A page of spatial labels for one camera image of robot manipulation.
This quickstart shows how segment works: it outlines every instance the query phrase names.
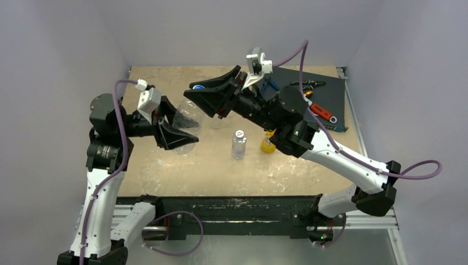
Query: cable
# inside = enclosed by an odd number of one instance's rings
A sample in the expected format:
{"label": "cable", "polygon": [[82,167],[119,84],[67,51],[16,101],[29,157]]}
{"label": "cable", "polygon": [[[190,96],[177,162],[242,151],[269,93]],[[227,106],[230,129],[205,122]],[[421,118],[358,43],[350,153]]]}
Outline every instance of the cable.
{"label": "cable", "polygon": [[[287,63],[288,61],[290,61],[292,58],[294,58],[294,56],[296,56],[300,50],[302,50],[302,55],[301,55],[301,64],[299,66],[299,80],[302,80],[302,73],[303,73],[303,70],[304,70],[304,57],[306,55],[306,50],[307,50],[307,45],[309,44],[309,41],[308,40],[305,40],[301,47],[299,48],[299,50],[297,52],[294,53],[293,57],[290,57],[288,59],[286,59],[285,61],[279,63],[276,65],[276,67],[278,66],[281,66],[285,63]],[[304,89],[302,87],[302,82],[299,82],[299,90],[301,91],[302,94],[304,94]],[[312,110],[310,108],[307,108],[307,112],[312,116],[312,118],[315,120],[315,122],[319,125],[320,129],[322,129],[322,131],[325,133],[325,135],[327,136],[328,138],[328,141],[330,142],[330,144],[332,144],[333,148],[335,148],[335,150],[339,151],[339,153],[341,153],[344,157],[346,157],[347,159],[353,161],[353,162],[356,162],[358,164],[360,164],[361,166],[363,167],[366,167],[372,171],[375,171],[376,173],[379,173],[379,174],[384,174],[386,176],[389,176],[389,177],[394,177],[394,178],[402,178],[402,179],[414,179],[414,180],[419,180],[419,179],[428,179],[428,178],[433,178],[435,176],[437,176],[441,171],[442,171],[442,164],[437,161],[437,160],[425,160],[425,161],[421,161],[421,162],[418,162],[408,168],[406,168],[405,170],[403,170],[400,174],[394,174],[394,173],[390,173],[390,172],[381,172],[378,168],[376,167],[373,167],[372,165],[369,165],[367,164],[366,162],[364,161],[361,161],[357,158],[355,158],[354,156],[346,153],[345,151],[343,150],[340,150],[339,146],[337,145],[337,143],[335,142],[335,140],[333,139],[332,135],[328,132],[328,130],[323,126],[323,124],[319,121],[319,119],[313,114]],[[431,173],[431,174],[427,174],[427,175],[422,175],[422,176],[404,176],[406,173],[408,173],[410,170],[416,168],[416,167],[419,167],[421,165],[425,165],[425,164],[430,164],[430,163],[433,163],[433,164],[436,164],[437,165],[437,169]]]}
{"label": "cable", "polygon": [[193,213],[190,213],[188,211],[173,211],[172,213],[164,214],[163,216],[160,216],[160,217],[154,219],[152,222],[157,222],[157,221],[159,221],[159,220],[161,220],[163,218],[166,218],[166,217],[174,215],[174,214],[188,214],[188,215],[192,216],[193,218],[195,218],[195,220],[200,225],[200,239],[198,240],[198,243],[189,251],[185,251],[185,252],[182,252],[182,253],[170,253],[170,252],[158,250],[158,249],[148,245],[148,243],[146,243],[145,239],[142,237],[141,238],[143,240],[142,247],[145,246],[145,247],[149,248],[152,251],[156,251],[156,252],[164,254],[164,255],[168,255],[168,256],[172,256],[172,257],[181,257],[181,256],[185,256],[185,255],[188,255],[188,254],[194,252],[201,245],[201,242],[203,241],[203,234],[204,234],[203,224],[201,223],[200,219],[198,217],[196,217],[196,215],[194,215]]}
{"label": "cable", "polygon": [[282,66],[283,64],[285,64],[285,63],[291,61],[294,57],[296,57],[296,55],[298,55],[298,54],[301,52],[301,50],[303,51],[302,54],[305,55],[304,49],[307,48],[307,44],[308,44],[308,43],[309,43],[309,40],[305,40],[305,41],[301,44],[301,46],[299,47],[299,49],[298,49],[297,51],[295,51],[290,57],[288,57],[286,60],[284,60],[284,61],[282,61],[282,62],[280,62],[280,63],[274,63],[274,64],[273,64],[273,67],[280,67],[280,66]]}
{"label": "cable", "polygon": [[326,244],[326,245],[322,245],[322,247],[329,247],[333,244],[335,244],[338,239],[343,235],[343,232],[344,232],[344,228],[346,227],[346,213],[343,214],[343,227],[341,227],[341,230],[339,231],[339,234],[337,235],[337,237],[335,237],[332,242],[330,242],[329,244]]}
{"label": "cable", "polygon": [[[112,94],[112,100],[114,102],[114,109],[115,109],[115,115],[117,116],[117,123],[119,124],[119,131],[120,131],[120,137],[122,139],[122,148],[123,148],[123,158],[122,158],[122,163],[120,164],[119,168],[114,171],[111,175],[109,175],[107,178],[105,178],[99,185],[96,187],[94,190],[93,194],[91,195],[92,198],[96,198],[98,195],[99,191],[101,188],[112,178],[117,176],[122,170],[127,165],[128,162],[128,152],[129,148],[127,146],[127,136],[125,135],[125,128],[124,128],[124,121],[122,120],[122,114],[120,113],[120,106],[119,106],[119,100],[117,99],[117,87],[121,83],[131,83],[131,84],[138,84],[137,81],[135,80],[130,80],[130,79],[120,79],[115,82],[114,85],[114,93]],[[84,265],[84,248],[86,244],[86,233],[88,231],[88,222],[89,222],[89,216],[91,214],[91,208],[93,207],[95,199],[92,199],[89,201],[88,208],[86,209],[86,213],[84,214],[84,219],[83,219],[83,229],[81,231],[81,249],[79,251],[79,265]]]}

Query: red tool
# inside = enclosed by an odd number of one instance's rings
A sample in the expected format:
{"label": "red tool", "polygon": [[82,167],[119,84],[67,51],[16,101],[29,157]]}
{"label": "red tool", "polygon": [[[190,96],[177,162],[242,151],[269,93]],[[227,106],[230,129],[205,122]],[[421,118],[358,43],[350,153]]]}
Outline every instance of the red tool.
{"label": "red tool", "polygon": [[337,118],[333,116],[331,112],[327,111],[325,108],[323,108],[322,106],[318,105],[315,102],[313,102],[312,105],[310,105],[310,109],[314,113],[318,114],[318,116],[328,120],[331,123],[337,122]]}

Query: yellow bottle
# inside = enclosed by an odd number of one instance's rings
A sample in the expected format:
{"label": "yellow bottle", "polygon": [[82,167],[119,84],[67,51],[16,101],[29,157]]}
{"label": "yellow bottle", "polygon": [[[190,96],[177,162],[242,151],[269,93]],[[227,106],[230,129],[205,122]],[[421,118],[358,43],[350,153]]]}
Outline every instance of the yellow bottle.
{"label": "yellow bottle", "polygon": [[265,138],[263,138],[262,143],[260,144],[260,149],[262,149],[265,153],[273,153],[275,151],[276,146],[270,142],[270,137],[275,134],[275,131],[267,131],[265,133]]}

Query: blue-handled pliers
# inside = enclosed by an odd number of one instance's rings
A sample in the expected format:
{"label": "blue-handled pliers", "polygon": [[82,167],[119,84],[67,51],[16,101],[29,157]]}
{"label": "blue-handled pliers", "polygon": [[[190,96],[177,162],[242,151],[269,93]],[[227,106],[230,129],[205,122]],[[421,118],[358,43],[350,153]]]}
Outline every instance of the blue-handled pliers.
{"label": "blue-handled pliers", "polygon": [[265,89],[269,85],[273,87],[275,91],[277,92],[279,91],[279,87],[275,84],[275,82],[272,82],[272,79],[270,77],[265,77],[265,82],[263,83],[262,90],[260,90],[260,94],[262,94],[262,96],[263,96],[263,93],[265,93]]}

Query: wooden tabletop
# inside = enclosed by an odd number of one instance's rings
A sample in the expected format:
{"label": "wooden tabletop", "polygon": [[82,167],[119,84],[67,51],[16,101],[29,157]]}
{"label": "wooden tabletop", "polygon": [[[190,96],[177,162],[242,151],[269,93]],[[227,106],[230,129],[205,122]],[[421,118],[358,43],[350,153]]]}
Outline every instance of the wooden tabletop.
{"label": "wooden tabletop", "polygon": [[[177,107],[189,83],[221,76],[231,69],[230,66],[133,67],[130,79],[142,78],[154,84]],[[304,71],[338,77],[334,66],[306,66]],[[139,94],[133,85],[127,87],[123,106],[128,113],[136,109]],[[314,162],[286,156],[278,150],[264,153],[260,149],[263,129],[234,112],[221,120],[219,129],[211,127],[214,120],[205,117],[200,142],[186,155],[157,147],[153,137],[132,138],[135,147],[119,196],[314,195],[335,192],[351,184]],[[333,138],[360,152],[348,105],[345,123],[348,131],[331,132]],[[231,156],[232,135],[239,129],[247,135],[247,149],[243,159],[235,160]]]}

